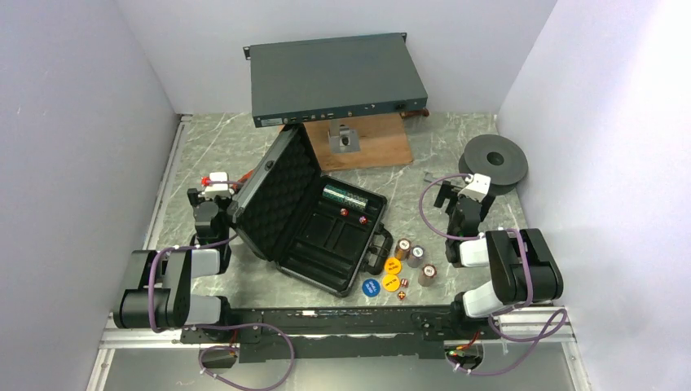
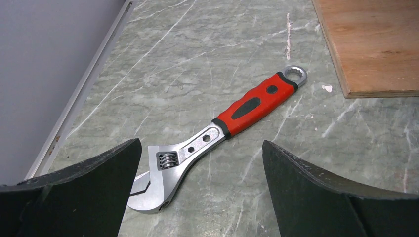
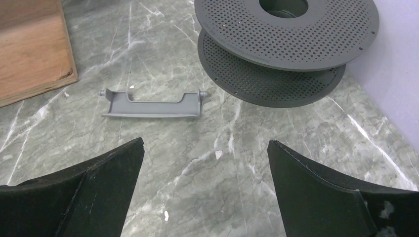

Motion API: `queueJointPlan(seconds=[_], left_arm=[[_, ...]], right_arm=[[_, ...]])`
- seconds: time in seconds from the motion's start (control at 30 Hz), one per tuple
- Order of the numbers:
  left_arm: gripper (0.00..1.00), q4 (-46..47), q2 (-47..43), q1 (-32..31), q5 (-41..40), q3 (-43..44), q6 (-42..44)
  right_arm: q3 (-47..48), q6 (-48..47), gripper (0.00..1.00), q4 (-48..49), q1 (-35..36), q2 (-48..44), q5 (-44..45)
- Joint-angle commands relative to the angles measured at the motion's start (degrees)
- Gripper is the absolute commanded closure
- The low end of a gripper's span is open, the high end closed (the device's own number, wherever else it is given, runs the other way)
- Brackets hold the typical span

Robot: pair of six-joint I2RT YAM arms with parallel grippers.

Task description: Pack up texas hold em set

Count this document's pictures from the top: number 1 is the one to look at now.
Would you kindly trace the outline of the purple poker chip stack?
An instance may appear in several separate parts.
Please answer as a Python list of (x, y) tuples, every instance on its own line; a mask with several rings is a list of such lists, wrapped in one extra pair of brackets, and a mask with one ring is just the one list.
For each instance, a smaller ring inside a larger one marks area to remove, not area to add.
[(407, 265), (411, 268), (417, 268), (422, 264), (424, 258), (424, 248), (419, 245), (413, 246), (407, 259)]

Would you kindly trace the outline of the orange brown poker chip stack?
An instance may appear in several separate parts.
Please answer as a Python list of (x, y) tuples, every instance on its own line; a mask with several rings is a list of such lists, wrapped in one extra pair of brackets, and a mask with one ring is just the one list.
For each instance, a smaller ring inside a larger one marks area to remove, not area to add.
[(409, 239), (402, 238), (396, 243), (394, 257), (400, 261), (406, 261), (410, 256), (411, 249), (411, 241)]

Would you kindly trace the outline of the black poker set case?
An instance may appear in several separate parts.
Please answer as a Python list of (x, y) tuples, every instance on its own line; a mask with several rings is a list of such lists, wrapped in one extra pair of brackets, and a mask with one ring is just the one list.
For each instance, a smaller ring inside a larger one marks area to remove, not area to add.
[[(365, 212), (323, 197), (326, 185), (368, 199)], [(383, 225), (388, 200), (323, 172), (302, 124), (278, 133), (227, 208), (231, 228), (252, 252), (286, 275), (337, 297), (357, 274), (379, 275), (393, 246)], [(347, 209), (346, 217), (340, 215)], [(360, 224), (359, 218), (368, 219)]]

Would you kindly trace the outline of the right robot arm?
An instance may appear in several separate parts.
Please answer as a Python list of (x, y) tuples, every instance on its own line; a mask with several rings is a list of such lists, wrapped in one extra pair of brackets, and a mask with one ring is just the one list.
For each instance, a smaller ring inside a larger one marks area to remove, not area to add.
[(445, 255), (454, 267), (488, 267), (490, 279), (456, 295), (451, 303), (449, 327), (459, 338), (468, 338), (481, 319), (520, 305), (561, 297), (564, 279), (542, 232), (535, 228), (481, 233), (494, 198), (489, 187), (472, 185), (468, 191), (445, 180), (434, 207), (445, 207), (449, 217), (444, 234)]

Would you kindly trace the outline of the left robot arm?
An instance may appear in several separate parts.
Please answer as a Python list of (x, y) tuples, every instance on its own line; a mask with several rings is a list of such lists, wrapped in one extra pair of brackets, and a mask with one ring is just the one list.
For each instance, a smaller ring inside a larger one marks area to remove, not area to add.
[(231, 260), (234, 238), (227, 208), (237, 186), (213, 192), (190, 188), (188, 200), (195, 231), (187, 246), (135, 250), (112, 308), (113, 322), (121, 329), (148, 328), (156, 333), (168, 329), (199, 327), (215, 342), (227, 340), (234, 319), (225, 297), (196, 295), (195, 279), (222, 275)]

